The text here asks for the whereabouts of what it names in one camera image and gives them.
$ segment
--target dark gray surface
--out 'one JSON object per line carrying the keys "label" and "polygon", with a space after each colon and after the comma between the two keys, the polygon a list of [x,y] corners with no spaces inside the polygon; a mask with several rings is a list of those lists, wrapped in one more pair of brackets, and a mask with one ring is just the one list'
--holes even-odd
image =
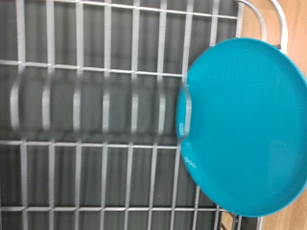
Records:
{"label": "dark gray surface", "polygon": [[[220,13],[236,15],[232,1],[221,1]],[[170,0],[168,9],[186,10],[186,1]],[[159,7],[159,1],[141,1],[141,6]],[[212,12],[212,1],[195,1],[195,12]],[[47,62],[46,9],[44,1],[25,2],[26,60]],[[76,10],[74,4],[55,4],[56,64],[76,65]],[[104,7],[84,6],[84,65],[104,67]],[[138,70],[156,71],[159,13],[140,13]],[[168,14],[166,24],[164,72],[180,74],[182,69],[185,16]],[[111,68],[130,69],[132,10],[113,9],[111,20]],[[211,18],[193,17],[189,65],[209,47]],[[235,20],[219,19],[217,40],[233,37]],[[0,58],[17,60],[16,17],[13,1],[0,1]],[[22,133],[10,126],[10,91],[17,76],[17,66],[0,65],[0,138],[27,140],[152,144],[157,130],[158,92],[156,76],[139,76],[138,128],[130,135],[131,79],[128,74],[111,74],[109,134],[102,133],[102,101],[105,92],[103,73],[84,72],[82,82],[82,136],[73,132],[72,104],[76,71],[56,70],[52,82],[52,132],[42,131],[41,95],[47,77],[46,68],[27,67],[20,89],[20,122]],[[181,79],[164,78],[166,124],[159,144],[175,145],[175,113]],[[29,206],[48,206],[48,148],[27,147]],[[173,149],[157,154],[154,183],[154,207],[171,207],[175,168]],[[125,206],[127,149],[109,149],[107,159],[106,206]],[[81,206],[101,205],[102,149],[83,148]],[[75,206],[76,149],[56,147],[55,202],[57,207]],[[151,149],[136,149],[132,160],[131,207],[148,207],[150,195]],[[20,149],[0,146],[1,205],[22,206]],[[195,184],[180,161],[177,207],[194,208]],[[200,207],[215,205],[203,194]],[[29,213],[29,229],[47,229],[48,213]],[[197,229],[211,229],[214,212],[199,212]],[[123,229],[124,212],[106,212],[106,229]],[[146,229],[148,212],[130,212],[129,229]],[[153,230],[169,229],[171,212],[153,212]],[[2,212],[3,229],[21,229],[21,212]],[[176,212],[175,229],[191,229],[193,212]],[[81,229],[98,229],[99,212],[81,212]],[[55,229],[72,229],[73,212],[56,212]]]}

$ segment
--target dish rack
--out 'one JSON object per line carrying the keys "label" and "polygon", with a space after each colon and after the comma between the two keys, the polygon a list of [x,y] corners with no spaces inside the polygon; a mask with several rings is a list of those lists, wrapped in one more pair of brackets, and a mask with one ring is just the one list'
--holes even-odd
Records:
{"label": "dish rack", "polygon": [[1,1],[0,229],[220,229],[176,102],[197,56],[240,36],[242,3]]}

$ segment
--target stainless steel dish rack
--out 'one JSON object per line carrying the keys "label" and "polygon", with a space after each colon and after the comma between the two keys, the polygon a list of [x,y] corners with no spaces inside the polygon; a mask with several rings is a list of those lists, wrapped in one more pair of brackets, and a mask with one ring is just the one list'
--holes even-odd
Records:
{"label": "stainless steel dish rack", "polygon": [[242,14],[229,0],[1,1],[0,229],[220,229],[226,210],[180,159],[176,102]]}

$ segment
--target wire rack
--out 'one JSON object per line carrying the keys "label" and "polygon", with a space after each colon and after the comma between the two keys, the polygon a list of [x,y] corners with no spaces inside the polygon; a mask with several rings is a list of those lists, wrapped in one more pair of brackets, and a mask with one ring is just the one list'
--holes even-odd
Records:
{"label": "wire rack", "polygon": [[[2,20],[4,22],[0,27],[0,30],[4,30],[2,34],[6,34],[4,42],[1,44],[3,50],[0,59],[1,75],[3,81],[4,79],[8,81],[1,88],[2,94],[6,95],[1,102],[4,109],[1,114],[2,131],[0,134],[2,159],[0,226],[2,229],[219,229],[221,212],[225,212],[225,210],[210,203],[185,171],[180,159],[180,146],[176,141],[174,126],[167,127],[169,123],[174,122],[175,111],[168,110],[168,108],[175,107],[178,89],[181,83],[185,83],[188,66],[194,61],[194,58],[206,48],[214,46],[218,41],[232,36],[240,36],[243,6],[231,2],[234,13],[228,15],[225,11],[221,12],[221,9],[229,8],[229,3],[223,0],[202,2],[208,3],[207,11],[202,10],[201,1],[188,0],[186,3],[182,1],[181,5],[166,0],[153,2],[133,0],[122,4],[112,3],[110,0],[105,2],[37,1],[35,4],[45,9],[45,21],[41,22],[45,23],[41,26],[44,28],[44,33],[41,33],[41,36],[46,41],[44,55],[40,53],[39,49],[32,51],[36,41],[32,42],[28,35],[32,32],[32,27],[38,25],[34,23],[34,20],[32,20],[33,24],[29,22],[31,16],[27,5],[33,4],[33,2],[16,0],[16,2],[1,3],[5,6],[5,8],[2,7],[3,11],[9,12],[10,9],[15,11],[14,21],[5,18],[7,20]],[[75,22],[73,24],[75,27],[69,27],[65,30],[68,31],[68,34],[74,34],[75,39],[66,43],[67,49],[64,45],[59,45],[57,41],[56,33],[57,29],[61,27],[61,19],[59,19],[56,7],[74,9],[73,20]],[[92,53],[95,53],[96,49],[102,51],[96,62],[87,61],[88,52],[85,45],[87,33],[84,31],[91,26],[97,27],[97,24],[85,23],[88,21],[86,19],[88,17],[87,8],[95,9],[98,11],[97,15],[104,19],[104,22],[101,23],[101,34],[104,39],[100,41],[103,43],[103,48],[100,49],[97,46],[91,51]],[[116,30],[119,32],[123,30],[122,34],[114,33],[115,17],[124,13],[123,11],[129,12],[131,25],[126,29],[124,26]],[[145,15],[146,13],[154,14],[157,21],[156,46],[155,49],[151,49],[151,51],[156,51],[154,68],[142,67],[142,65],[145,66],[142,64],[145,57],[141,57],[140,52],[149,49],[146,45],[142,45],[140,48],[140,40],[144,41],[145,39],[140,36],[146,30],[146,26],[141,25],[144,20],[143,13]],[[180,18],[182,21],[179,26],[182,34],[177,35],[181,37],[182,41],[179,44],[175,39],[174,44],[172,41],[170,43],[170,37],[167,35],[172,29],[173,24],[168,25],[168,20],[172,17]],[[191,38],[196,36],[201,39],[202,36],[202,34],[193,34],[196,33],[193,32],[193,28],[197,25],[202,27],[205,24],[202,23],[202,20],[209,24],[205,31],[208,35],[207,43],[202,45],[201,49],[200,47],[194,48],[194,50],[198,50],[198,53],[191,55],[191,50],[193,50],[191,46],[197,43],[196,40],[191,41]],[[235,26],[229,29],[227,22]],[[11,25],[16,25],[15,32],[11,32],[12,28],[9,29]],[[228,34],[221,35],[221,31],[225,31],[225,29],[229,30]],[[130,47],[130,51],[127,53],[125,53],[125,47],[119,48],[119,51],[114,48],[113,44],[117,42],[114,39],[120,35],[127,37],[129,44],[127,47]],[[178,49],[178,52],[182,52],[179,54],[182,59],[176,60],[173,64],[171,58],[169,62],[165,58],[169,55],[166,46],[172,45],[175,48],[173,47],[171,50]],[[29,55],[31,52],[36,53],[33,58]],[[116,52],[123,52],[123,56],[114,57],[117,55]],[[59,53],[67,53],[68,56],[61,57]],[[70,83],[72,85],[72,103],[70,106],[67,105],[67,110],[70,112],[68,115],[60,114],[64,117],[64,122],[55,127],[53,123],[59,119],[55,118],[54,110],[60,111],[60,109],[53,105],[53,89],[57,85],[59,71],[64,71],[63,75],[67,75],[66,78],[72,76],[71,79],[74,83]],[[101,81],[97,84],[103,88],[102,99],[99,101],[100,108],[98,109],[97,105],[91,108],[97,111],[100,121],[99,128],[95,127],[98,130],[95,129],[95,133],[98,134],[93,135],[91,135],[92,130],[83,127],[83,116],[88,112],[83,111],[85,106],[83,84],[85,81],[92,81],[92,83],[94,81],[87,79],[88,74],[98,75]],[[34,90],[35,95],[32,96],[32,100],[27,101],[24,92],[29,93],[33,89],[27,88],[24,81],[29,76],[39,75],[43,76],[41,90]],[[124,77],[118,77],[120,80],[112,82],[118,75]],[[117,122],[111,121],[114,117],[121,116],[121,108],[114,109],[113,104],[116,107],[117,101],[112,100],[116,97],[112,87],[125,81],[123,78],[128,79],[129,84],[123,84],[122,88],[114,91],[115,94],[121,94],[127,87],[130,91],[129,94],[124,94],[124,98],[129,95],[129,103],[124,101],[117,104],[117,107],[129,107],[127,109],[129,115],[125,117],[128,124],[125,124],[125,128],[121,129],[116,127],[116,123],[121,123],[121,119]],[[144,95],[140,93],[142,86],[139,84],[142,78],[154,80],[155,106],[148,102],[142,103]],[[176,87],[168,88],[168,79],[176,82]],[[170,91],[175,95],[175,98],[171,100],[171,105],[169,102]],[[35,102],[38,102],[40,107],[33,108],[32,104]],[[147,114],[146,109],[141,108],[144,104],[151,106],[153,111]],[[27,111],[24,111],[27,109],[31,111],[31,115],[27,115]],[[154,125],[151,135],[147,136],[139,131],[142,128],[140,120],[151,113],[155,114]],[[25,117],[27,116],[32,121],[32,126],[25,125],[27,123]],[[69,120],[67,116],[70,117],[71,126],[66,125],[66,123],[70,124],[67,122]],[[97,117],[90,117],[90,119],[97,120]],[[87,157],[91,154],[96,154],[96,156],[88,161]],[[167,164],[161,166],[164,160],[160,157],[166,157]],[[122,163],[116,163],[120,158],[125,158],[125,160]],[[146,170],[142,167],[139,168],[138,165],[145,164],[145,161],[147,162]],[[39,165],[37,162],[42,167],[38,171],[35,170]],[[69,172],[60,173],[60,167],[69,168],[71,175],[67,175]],[[83,175],[86,169],[91,168],[100,170],[87,177]],[[122,169],[121,174],[115,176],[115,179],[110,179],[109,177],[115,173],[116,169],[119,171]],[[41,177],[37,180],[36,188],[33,190],[32,184],[37,179],[35,172],[39,173]],[[143,184],[137,186],[135,179],[139,178],[142,173],[147,175],[147,179],[143,180],[147,183],[142,182]],[[164,177],[167,181],[159,187],[157,181],[163,180]],[[121,189],[114,189],[115,187],[112,185],[112,183],[116,183],[116,178],[125,180],[120,182],[124,184],[120,187]],[[63,185],[62,188],[65,189],[61,189],[58,185],[60,180],[61,183],[71,183],[71,185],[67,185],[66,188]],[[92,184],[88,185],[86,182],[88,180],[93,180]],[[138,192],[134,190],[135,186],[140,188],[137,190]],[[147,187],[146,192],[143,191],[148,194],[144,198],[146,201],[143,203],[134,202],[138,196],[142,196],[142,187]],[[191,188],[190,192],[181,193],[181,190],[186,187]],[[114,199],[112,193],[116,194],[118,190],[121,194],[115,196],[120,198],[115,197],[115,199],[122,201],[111,201]],[[83,202],[84,193],[89,193],[86,195],[89,199],[91,196],[95,196],[97,202]],[[36,196],[40,196],[39,199],[43,201],[36,202]],[[65,196],[63,201],[59,201],[61,196]],[[162,201],[159,203],[157,201],[159,196],[167,196],[167,198],[161,199]],[[184,196],[192,201],[188,204],[184,204],[184,202],[180,204],[178,200]],[[241,228],[241,221],[242,217],[235,217],[235,229]]]}

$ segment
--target teal plate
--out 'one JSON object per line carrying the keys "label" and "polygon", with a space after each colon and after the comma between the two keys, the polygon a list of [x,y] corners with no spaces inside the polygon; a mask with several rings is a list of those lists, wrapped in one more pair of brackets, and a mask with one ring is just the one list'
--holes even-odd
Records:
{"label": "teal plate", "polygon": [[[307,181],[307,87],[297,67],[268,43],[234,38],[205,51],[188,73],[192,99],[185,165],[226,210],[260,217],[284,208]],[[186,98],[177,102],[177,137]]]}

